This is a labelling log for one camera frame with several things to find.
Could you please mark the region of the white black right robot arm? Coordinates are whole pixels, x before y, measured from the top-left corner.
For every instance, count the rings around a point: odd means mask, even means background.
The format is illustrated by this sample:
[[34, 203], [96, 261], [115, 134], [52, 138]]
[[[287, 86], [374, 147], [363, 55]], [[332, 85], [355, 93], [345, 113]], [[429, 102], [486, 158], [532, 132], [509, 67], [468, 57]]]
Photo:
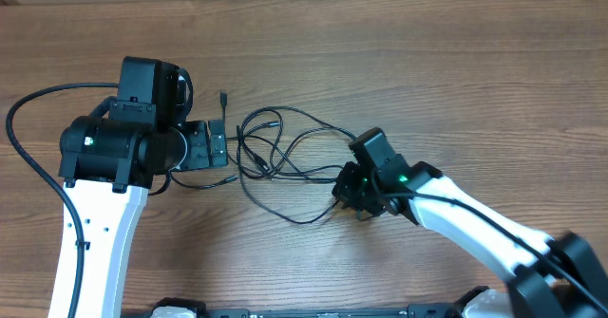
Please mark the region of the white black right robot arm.
[[333, 196], [357, 212], [400, 215], [449, 239], [505, 284], [472, 290], [447, 310], [455, 317], [604, 317], [607, 272], [591, 245], [567, 232], [554, 237], [494, 211], [436, 167], [413, 165], [384, 131], [353, 139]]

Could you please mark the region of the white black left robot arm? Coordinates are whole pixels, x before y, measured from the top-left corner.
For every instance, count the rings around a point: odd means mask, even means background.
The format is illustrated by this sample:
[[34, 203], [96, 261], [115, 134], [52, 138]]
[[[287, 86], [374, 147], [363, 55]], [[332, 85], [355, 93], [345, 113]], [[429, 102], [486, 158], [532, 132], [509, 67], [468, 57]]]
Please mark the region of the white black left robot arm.
[[194, 87], [185, 69], [126, 57], [117, 87], [60, 138], [59, 175], [76, 212], [64, 213], [51, 317], [120, 316], [154, 177], [228, 163], [224, 122], [187, 119]]

